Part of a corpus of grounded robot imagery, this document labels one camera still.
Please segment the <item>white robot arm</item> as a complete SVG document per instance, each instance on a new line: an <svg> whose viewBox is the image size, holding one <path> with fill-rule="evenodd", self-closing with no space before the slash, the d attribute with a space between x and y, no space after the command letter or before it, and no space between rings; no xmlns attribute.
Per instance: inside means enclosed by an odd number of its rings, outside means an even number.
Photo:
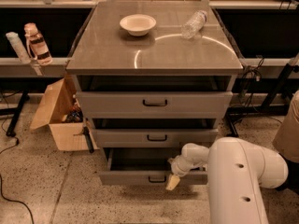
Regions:
<svg viewBox="0 0 299 224"><path fill-rule="evenodd" d="M207 167L211 224L269 224L261 189L281 186L289 173L276 151L234 137L220 138L211 147L188 143L169 162L168 190L190 170Z"/></svg>

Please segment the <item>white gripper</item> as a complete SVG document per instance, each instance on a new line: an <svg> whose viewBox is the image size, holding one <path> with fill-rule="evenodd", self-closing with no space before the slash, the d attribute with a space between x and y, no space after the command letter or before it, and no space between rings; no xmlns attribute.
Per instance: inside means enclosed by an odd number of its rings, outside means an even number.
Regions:
<svg viewBox="0 0 299 224"><path fill-rule="evenodd" d="M170 158L168 162L170 163L172 174L168 177L166 184L167 190L174 190L180 182L181 177L185 176L190 170L203 165L202 160L189 159L183 155L177 155L175 158Z"/></svg>

